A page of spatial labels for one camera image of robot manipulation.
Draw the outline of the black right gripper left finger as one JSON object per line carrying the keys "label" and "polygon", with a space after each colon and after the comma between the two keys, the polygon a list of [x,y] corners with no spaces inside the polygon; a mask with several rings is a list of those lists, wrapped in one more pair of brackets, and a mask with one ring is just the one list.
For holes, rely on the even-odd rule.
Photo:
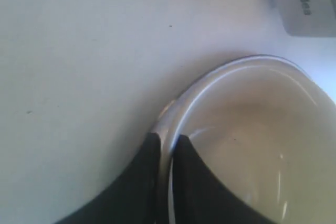
{"label": "black right gripper left finger", "polygon": [[155,223],[160,137],[148,133],[131,163],[96,198],[59,223]]}

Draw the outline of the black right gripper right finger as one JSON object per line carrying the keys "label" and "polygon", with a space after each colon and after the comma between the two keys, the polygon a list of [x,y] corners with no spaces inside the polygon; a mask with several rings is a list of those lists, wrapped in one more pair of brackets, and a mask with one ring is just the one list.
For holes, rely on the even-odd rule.
{"label": "black right gripper right finger", "polygon": [[262,223],[263,217],[229,191],[181,135],[173,156],[176,223]]}

